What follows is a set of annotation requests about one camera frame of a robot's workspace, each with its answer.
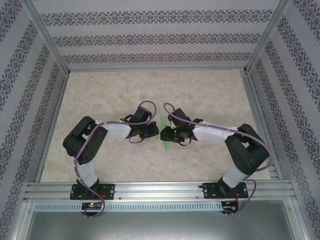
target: decorative border pattern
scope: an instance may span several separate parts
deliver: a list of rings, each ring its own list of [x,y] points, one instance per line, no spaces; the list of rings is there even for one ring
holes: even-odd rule
[[[257,61],[255,67],[260,77],[265,95],[267,97],[267,101],[271,108],[273,119],[277,125],[279,136],[282,140],[284,150],[286,152],[286,156],[288,157],[288,161],[291,165],[292,173],[295,177],[295,181],[297,182],[298,189],[301,191],[301,196],[302,196],[304,205],[306,207],[305,209],[308,212],[310,221],[312,222],[312,227],[314,228],[315,235],[318,238],[320,238],[320,222],[319,222],[320,213],[318,212],[319,209],[316,206],[315,198],[311,195],[312,191],[310,190],[310,185],[306,180],[307,177],[306,177],[305,171],[301,167],[302,164],[299,161],[299,157],[296,153],[294,143],[292,142],[286,122],[284,121],[283,114],[279,108],[276,95],[273,91],[273,88],[270,84],[269,77],[266,73],[266,70],[260,58]]]
[[[11,93],[11,88],[17,80],[18,74],[26,61],[27,55],[34,44],[37,35],[38,31],[32,21],[30,21],[0,79],[0,112],[6,104],[6,99]]]
[[[19,138],[21,128],[26,119],[30,104],[37,90],[38,83],[46,66],[49,55],[50,51],[47,46],[44,45],[34,65],[26,88],[23,91],[18,108],[14,113],[13,122],[11,122],[9,130],[7,131],[8,134],[4,137],[4,143],[2,144],[2,149],[0,150],[0,180],[3,180],[4,178],[3,175],[7,170],[6,166],[9,163],[14,146]]]
[[[12,187],[10,189],[10,195],[8,196],[8,201],[4,205],[4,211],[2,212],[2,218],[0,219],[0,226],[1,226],[0,239],[6,239],[6,234],[9,231],[9,227],[12,222],[12,217],[14,216],[14,211],[17,207],[17,202],[19,200],[19,195],[21,193],[23,182],[26,179],[26,174],[28,172],[30,161],[32,159],[34,149],[37,144],[37,139],[46,116],[46,111],[47,111],[53,90],[55,88],[55,84],[57,82],[57,77],[59,75],[59,72],[60,72],[60,69],[57,63],[55,63],[53,66],[52,72],[50,74],[48,83],[46,85],[46,88],[44,90],[42,100],[37,111],[37,115],[33,122],[33,126],[31,128],[31,132],[26,143],[26,147],[24,148],[23,155],[21,156],[19,168],[17,169],[17,173],[15,174],[14,181],[12,182]],[[61,93],[62,87],[63,87],[63,82],[59,90],[59,95]],[[55,108],[54,108],[50,122],[52,122],[52,119],[54,117],[54,112],[57,108],[57,104],[58,104],[58,101],[55,104]]]
[[[320,7],[314,0],[293,0],[317,41],[320,41]]]
[[[253,86],[254,86],[254,91],[255,91],[255,93],[256,93],[256,97],[258,98],[258,101],[259,101],[259,104],[260,104],[260,108],[261,108],[261,111],[262,111],[262,114],[263,114],[264,122],[265,122],[266,128],[268,129],[268,133],[269,133],[269,136],[270,136],[270,140],[271,140],[271,143],[272,143],[272,146],[273,146],[273,149],[274,149],[274,153],[275,153],[276,158],[277,158],[277,160],[278,160],[278,164],[279,164],[279,166],[280,166],[280,170],[281,170],[282,176],[283,176],[284,179],[286,179],[285,172],[284,172],[284,170],[283,170],[282,163],[281,163],[281,158],[280,158],[279,155],[278,155],[278,151],[277,151],[277,148],[276,148],[276,144],[275,144],[274,139],[273,139],[273,137],[272,137],[272,134],[271,134],[271,131],[270,131],[270,127],[269,127],[269,123],[267,122],[267,117],[266,117],[264,108],[263,108],[263,106],[262,106],[262,104],[261,104],[261,100],[260,100],[259,93],[258,93],[258,91],[257,91],[256,85],[255,85],[255,82],[254,82],[254,78],[253,78],[253,76],[252,76],[251,73],[249,73],[249,74],[250,74],[250,77],[251,77],[251,82],[252,82],[252,84],[253,84]]]
[[[318,73],[315,72],[311,61],[285,16],[282,17],[277,28],[320,112],[320,81]]]
[[[250,52],[179,52],[64,55],[67,64],[247,61]]]
[[[41,14],[48,26],[111,24],[266,23],[272,10],[167,10]]]
[[[162,44],[256,44],[259,33],[209,33],[209,34],[133,34],[96,36],[58,36],[58,47],[162,45]]]
[[[52,125],[52,123],[54,122],[54,117],[55,117],[55,113],[56,113],[57,106],[58,106],[58,103],[59,103],[59,98],[60,98],[62,89],[63,89],[63,87],[64,87],[64,83],[65,83],[65,81],[66,81],[68,78],[69,78],[69,76],[63,77],[63,81],[62,81],[62,83],[61,83],[61,87],[60,87],[60,90],[59,90],[59,94],[58,94],[58,96],[57,96],[57,99],[56,99],[56,102],[55,102],[55,106],[54,106],[54,110],[53,110],[53,112],[52,112],[52,117],[51,117],[51,120],[50,120],[50,124],[49,124],[49,127],[48,127],[48,131],[47,131],[47,133],[46,133],[45,140],[44,140],[44,142],[43,142],[43,148],[42,148],[42,151],[41,151],[41,154],[40,154],[40,158],[39,158],[39,160],[38,160],[37,167],[36,167],[36,169],[35,169],[35,171],[34,171],[34,177],[33,177],[33,182],[34,182],[34,183],[36,182],[36,178],[37,178],[37,175],[38,175],[40,163],[41,163],[42,157],[43,157],[44,152],[45,152],[45,148],[46,148],[46,144],[47,144],[47,141],[48,141],[48,138],[49,138],[49,133],[50,133],[51,125]]]
[[[296,122],[296,126],[299,128],[302,140],[306,146],[307,152],[310,155],[310,159],[313,160],[313,166],[316,169],[316,174],[320,174],[320,145],[316,142],[317,138],[314,136],[314,131],[310,128],[308,119],[305,116],[303,107],[298,100],[298,96],[295,93],[294,87],[291,84],[289,76],[286,73],[285,67],[277,53],[277,50],[271,40],[265,46],[265,51],[270,59],[272,67],[279,83],[282,87],[283,94],[290,106],[292,115]]]
[[[0,43],[2,43],[22,9],[19,0],[7,0],[0,11]]]

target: enclosure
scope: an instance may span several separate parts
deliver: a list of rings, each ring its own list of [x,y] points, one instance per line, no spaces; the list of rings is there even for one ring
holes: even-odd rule
[[[319,0],[2,0],[0,239],[320,239]],[[71,200],[63,141],[84,116],[116,121],[153,101],[192,120],[246,123],[271,149],[245,209],[206,199],[224,145],[104,142],[105,213]],[[154,111],[152,105],[144,105]]]

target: robotic arm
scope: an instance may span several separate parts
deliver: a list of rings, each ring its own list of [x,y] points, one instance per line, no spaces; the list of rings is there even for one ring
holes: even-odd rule
[[[180,108],[174,110],[171,114],[190,121],[190,118]],[[234,162],[234,166],[218,181],[218,189],[226,197],[234,196],[237,185],[252,175],[269,157],[267,150],[257,141],[230,131],[235,130],[261,140],[255,130],[248,124],[243,124],[240,127],[220,126],[221,129],[217,129],[208,127],[211,124],[199,118],[196,118],[193,122],[202,126],[184,122],[172,115],[168,116],[171,126],[167,126],[160,133],[161,140],[178,143],[182,146],[189,145],[192,140],[226,144]],[[185,139],[188,139],[189,143],[181,144]]]
[[[99,191],[99,179],[95,173],[93,158],[96,156],[103,141],[111,139],[131,139],[139,136],[141,142],[144,139],[151,138],[159,134],[156,122],[148,122],[145,124],[138,124],[146,122],[152,117],[152,113],[144,107],[139,106],[134,115],[128,115],[122,118],[122,124],[117,122],[104,124],[99,126],[85,146],[85,149],[78,157],[76,162],[76,169],[82,182],[95,192]],[[95,121],[89,116],[85,116],[75,128],[68,134],[63,141],[63,147],[69,156],[76,158],[80,149],[85,144],[85,136],[88,136],[92,130],[100,124],[100,121]],[[77,188],[79,196],[87,199],[94,198],[94,194],[90,192],[77,179]]]

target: beige floor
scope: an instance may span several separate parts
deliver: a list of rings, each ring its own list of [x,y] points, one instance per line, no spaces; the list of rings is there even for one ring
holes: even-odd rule
[[[113,121],[133,114],[140,102],[158,107],[156,119],[166,116],[163,103],[181,108],[191,119],[223,126],[254,126],[238,70],[124,71],[71,73],[42,174],[42,182],[74,182],[73,160],[62,142],[84,116]],[[152,105],[145,105],[153,111]],[[218,180],[233,165],[227,147],[193,141],[187,147],[171,143],[165,153],[153,137],[140,144],[127,139],[102,144],[94,158],[100,181]],[[255,179],[270,179],[268,170]]]

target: black mounting bracket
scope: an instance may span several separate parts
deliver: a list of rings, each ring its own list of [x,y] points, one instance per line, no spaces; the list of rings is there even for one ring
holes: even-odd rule
[[[231,199],[236,198],[237,193],[239,199],[247,199],[249,197],[245,182],[240,182],[233,188],[233,191],[229,196],[224,195],[224,193],[220,191],[218,182],[205,182],[203,185],[199,186],[199,188],[203,189],[204,199]]]
[[[114,184],[95,183],[91,189],[101,195],[104,200],[113,200],[115,195]],[[71,200],[100,200],[98,196],[86,189],[81,183],[73,184],[70,193]]]
[[[222,205],[222,213],[223,214],[230,214],[231,213],[236,213],[239,209],[239,202],[236,200],[236,201],[222,201],[221,202],[221,205]]]

